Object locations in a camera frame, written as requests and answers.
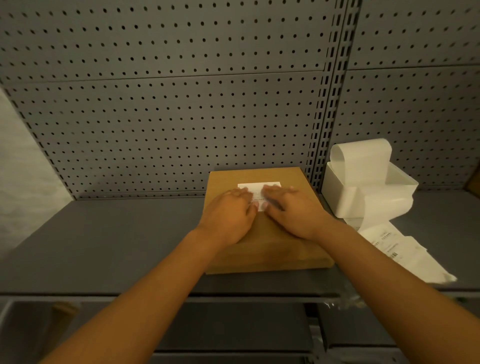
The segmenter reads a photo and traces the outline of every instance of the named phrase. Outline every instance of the white label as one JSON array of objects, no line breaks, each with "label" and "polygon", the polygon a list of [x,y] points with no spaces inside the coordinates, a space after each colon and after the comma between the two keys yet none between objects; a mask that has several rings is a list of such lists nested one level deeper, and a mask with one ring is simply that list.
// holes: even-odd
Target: white label
[{"label": "white label", "polygon": [[262,188],[267,186],[278,186],[282,187],[280,182],[257,182],[257,183],[239,183],[237,184],[238,188],[248,188],[248,191],[253,193],[253,201],[258,201],[258,211],[263,211],[262,204],[267,202],[265,197],[262,195]]}]

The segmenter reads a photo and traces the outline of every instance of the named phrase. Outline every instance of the right hand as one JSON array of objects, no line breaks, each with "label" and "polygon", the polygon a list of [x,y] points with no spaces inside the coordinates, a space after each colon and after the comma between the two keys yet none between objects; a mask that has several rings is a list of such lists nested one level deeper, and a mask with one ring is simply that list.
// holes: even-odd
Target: right hand
[{"label": "right hand", "polygon": [[300,238],[317,241],[319,229],[333,219],[322,205],[314,203],[304,193],[293,187],[287,189],[265,185],[262,193],[267,199],[277,201],[283,209],[282,211],[271,203],[265,202],[264,212],[287,231]]}]

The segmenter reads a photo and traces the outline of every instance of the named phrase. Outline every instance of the gray pegboard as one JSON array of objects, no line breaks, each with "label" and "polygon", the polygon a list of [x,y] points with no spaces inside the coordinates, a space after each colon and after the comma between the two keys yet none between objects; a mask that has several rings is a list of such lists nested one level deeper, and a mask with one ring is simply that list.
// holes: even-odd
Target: gray pegboard
[{"label": "gray pegboard", "polygon": [[140,197],[202,191],[211,170],[305,166],[323,82],[294,72],[6,91],[73,196]]},{"label": "gray pegboard", "polygon": [[349,69],[480,63],[478,0],[364,0]]},{"label": "gray pegboard", "polygon": [[360,0],[348,0],[345,3],[345,7],[345,17],[343,18],[341,30],[338,32],[339,43],[336,49],[336,55],[331,62],[329,62],[325,72],[327,73],[325,78],[327,78],[329,86],[327,91],[328,98],[325,101],[324,112],[319,113],[321,128],[311,175],[312,186],[317,187],[319,191],[323,180],[322,172],[325,166],[328,145],[335,121],[338,98],[340,97],[344,75],[347,71],[348,58],[357,26]]},{"label": "gray pegboard", "polygon": [[322,71],[337,2],[2,1],[1,79]]},{"label": "gray pegboard", "polygon": [[330,146],[386,138],[428,188],[461,188],[480,156],[480,66],[347,71]]}]

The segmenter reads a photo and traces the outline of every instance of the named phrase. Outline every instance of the white box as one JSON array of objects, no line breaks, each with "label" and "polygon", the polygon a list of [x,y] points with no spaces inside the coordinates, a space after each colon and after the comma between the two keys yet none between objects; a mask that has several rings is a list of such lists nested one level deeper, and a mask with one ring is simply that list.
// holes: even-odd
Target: white box
[{"label": "white box", "polygon": [[[403,172],[392,162],[388,164],[385,184],[400,184],[406,186],[413,194],[418,187],[418,182]],[[325,167],[322,195],[328,202],[333,214],[338,218],[362,218],[363,205],[357,186],[345,187],[332,170],[331,163]]]}]

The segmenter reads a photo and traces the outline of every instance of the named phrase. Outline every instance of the small cardboard box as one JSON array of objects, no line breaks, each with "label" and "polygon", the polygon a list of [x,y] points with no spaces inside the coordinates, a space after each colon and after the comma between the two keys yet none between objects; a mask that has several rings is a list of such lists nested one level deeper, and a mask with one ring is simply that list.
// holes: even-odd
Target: small cardboard box
[{"label": "small cardboard box", "polygon": [[[294,186],[320,204],[301,169],[292,167],[210,172],[204,208],[216,196],[236,188],[239,183],[255,182],[280,182],[287,188]],[[220,252],[206,273],[327,268],[333,264],[333,259],[318,244],[290,234],[265,213],[259,212],[250,231],[237,244]]]}]

